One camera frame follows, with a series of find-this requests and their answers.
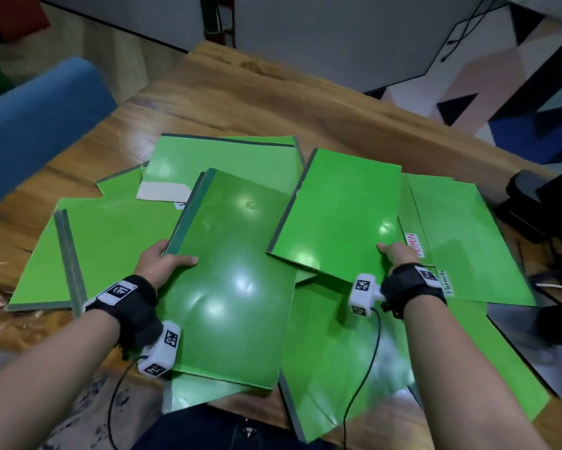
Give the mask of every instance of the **person's left hand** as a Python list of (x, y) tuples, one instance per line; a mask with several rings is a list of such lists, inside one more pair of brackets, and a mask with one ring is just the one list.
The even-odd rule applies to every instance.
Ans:
[(193, 267), (197, 264), (197, 257), (175, 256), (173, 254), (160, 254), (165, 250), (168, 240), (160, 240), (155, 245), (150, 246), (139, 256), (139, 261), (133, 272), (148, 280), (156, 290), (165, 285), (165, 282), (180, 266)]

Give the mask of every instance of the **hand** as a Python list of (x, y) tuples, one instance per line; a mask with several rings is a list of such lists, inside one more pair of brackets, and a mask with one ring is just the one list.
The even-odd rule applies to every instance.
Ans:
[(168, 240), (160, 240), (143, 251), (133, 272), (134, 275), (147, 279), (156, 290), (165, 285), (175, 268), (193, 267), (198, 261), (197, 257), (192, 256), (174, 256), (173, 254), (161, 256), (160, 254), (165, 250), (167, 244)]
[(414, 248), (401, 242), (391, 243), (390, 245), (377, 243), (377, 249), (380, 253), (387, 254), (387, 257), (389, 257), (390, 262), (393, 264), (393, 268), (405, 263), (420, 263)]

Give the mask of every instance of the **person's left arm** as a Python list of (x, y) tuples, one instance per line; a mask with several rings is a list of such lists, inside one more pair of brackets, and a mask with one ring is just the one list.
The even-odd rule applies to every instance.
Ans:
[[(160, 256), (166, 240), (143, 252), (134, 274), (157, 290), (191, 256)], [(0, 450), (36, 449), (63, 419), (120, 336), (118, 320), (89, 310), (0, 369)]]

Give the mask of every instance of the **geometric patterned wall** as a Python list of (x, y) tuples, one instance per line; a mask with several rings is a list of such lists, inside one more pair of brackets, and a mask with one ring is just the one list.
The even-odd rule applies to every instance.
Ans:
[(381, 101), (536, 163), (562, 163), (562, 21), (510, 4), (442, 62), (453, 47), (444, 44), (425, 75), (386, 87)]

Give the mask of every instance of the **blue chair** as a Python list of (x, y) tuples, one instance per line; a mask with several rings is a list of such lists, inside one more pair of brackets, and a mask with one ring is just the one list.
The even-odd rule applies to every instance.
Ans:
[(72, 58), (0, 96), (0, 201), (116, 109), (97, 69)]

